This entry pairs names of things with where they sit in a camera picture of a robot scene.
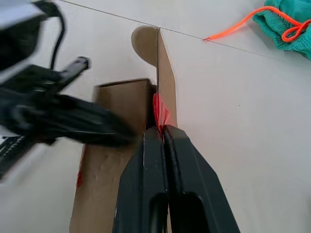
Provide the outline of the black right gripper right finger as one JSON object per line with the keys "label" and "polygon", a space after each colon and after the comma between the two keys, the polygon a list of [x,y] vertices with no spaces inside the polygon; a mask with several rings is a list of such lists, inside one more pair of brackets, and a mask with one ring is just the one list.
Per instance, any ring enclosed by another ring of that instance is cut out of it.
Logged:
{"label": "black right gripper right finger", "polygon": [[163,139],[172,232],[240,232],[216,172],[187,134],[166,125]]}

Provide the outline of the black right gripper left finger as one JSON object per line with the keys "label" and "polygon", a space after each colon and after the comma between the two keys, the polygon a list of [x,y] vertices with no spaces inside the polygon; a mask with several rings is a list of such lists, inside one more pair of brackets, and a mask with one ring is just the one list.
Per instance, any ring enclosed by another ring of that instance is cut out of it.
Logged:
{"label": "black right gripper left finger", "polygon": [[167,232],[168,184],[163,142],[156,127],[142,135],[119,183],[114,233]]}

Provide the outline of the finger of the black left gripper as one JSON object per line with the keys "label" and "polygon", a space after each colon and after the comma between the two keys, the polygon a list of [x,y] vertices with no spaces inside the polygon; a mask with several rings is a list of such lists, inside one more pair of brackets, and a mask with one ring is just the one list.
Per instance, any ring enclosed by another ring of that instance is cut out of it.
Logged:
{"label": "finger of the black left gripper", "polygon": [[132,129],[121,117],[93,102],[67,95],[57,96],[57,128],[99,130],[104,126]]}
{"label": "finger of the black left gripper", "polygon": [[67,137],[75,141],[110,148],[120,148],[133,143],[133,130],[125,127],[120,129],[104,126],[99,130],[82,129],[47,129],[48,137]]}

